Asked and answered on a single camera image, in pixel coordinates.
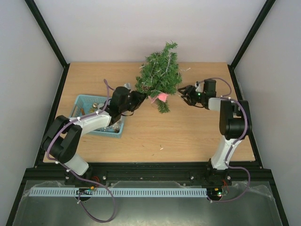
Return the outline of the pink felt ornament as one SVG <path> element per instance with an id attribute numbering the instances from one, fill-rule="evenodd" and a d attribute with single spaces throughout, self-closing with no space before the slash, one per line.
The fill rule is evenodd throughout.
<path id="1" fill-rule="evenodd" d="M 148 96 L 148 99 L 150 100 L 151 103 L 154 103 L 156 100 L 159 100 L 159 101 L 165 103 L 167 101 L 168 96 L 169 95 L 167 93 L 159 93 L 155 97 Z"/>

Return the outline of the small green christmas tree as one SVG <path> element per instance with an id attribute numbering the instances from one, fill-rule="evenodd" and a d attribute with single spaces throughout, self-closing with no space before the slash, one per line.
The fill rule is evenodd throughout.
<path id="1" fill-rule="evenodd" d="M 182 83 L 178 55 L 175 52 L 177 47 L 176 42 L 166 42 L 162 50 L 145 57 L 145 62 L 140 67 L 140 75 L 136 77 L 136 91 L 146 93 L 147 98 L 155 97 L 159 93 L 167 93 L 169 96 L 176 94 Z M 168 100 L 165 103 L 156 100 L 153 104 L 157 105 L 159 113 L 170 112 Z"/>

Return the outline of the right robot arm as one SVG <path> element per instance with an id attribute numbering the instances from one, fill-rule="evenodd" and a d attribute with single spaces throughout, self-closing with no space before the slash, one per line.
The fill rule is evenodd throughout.
<path id="1" fill-rule="evenodd" d="M 228 94 L 217 96 L 216 82 L 218 80 L 225 82 L 229 87 Z M 234 151 L 252 131 L 249 103 L 246 100 L 231 98 L 230 84 L 217 77 L 197 81 L 194 85 L 179 88 L 178 92 L 190 106 L 196 107 L 197 104 L 201 104 L 201 108 L 219 112 L 219 131 L 222 137 L 217 151 L 210 159 L 212 169 L 205 173 L 206 181 L 214 185 L 222 178 L 219 170 L 229 168 Z"/>

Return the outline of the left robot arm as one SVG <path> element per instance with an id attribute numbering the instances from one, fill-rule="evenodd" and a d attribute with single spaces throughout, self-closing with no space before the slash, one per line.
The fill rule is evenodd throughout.
<path id="1" fill-rule="evenodd" d="M 112 97 L 101 102 L 100 108 L 93 113 L 71 118 L 63 115 L 56 117 L 40 147 L 50 160 L 82 176 L 89 169 L 89 164 L 77 154 L 81 138 L 96 129 L 115 124 L 123 113 L 137 110 L 145 98 L 144 93 L 117 87 Z"/>

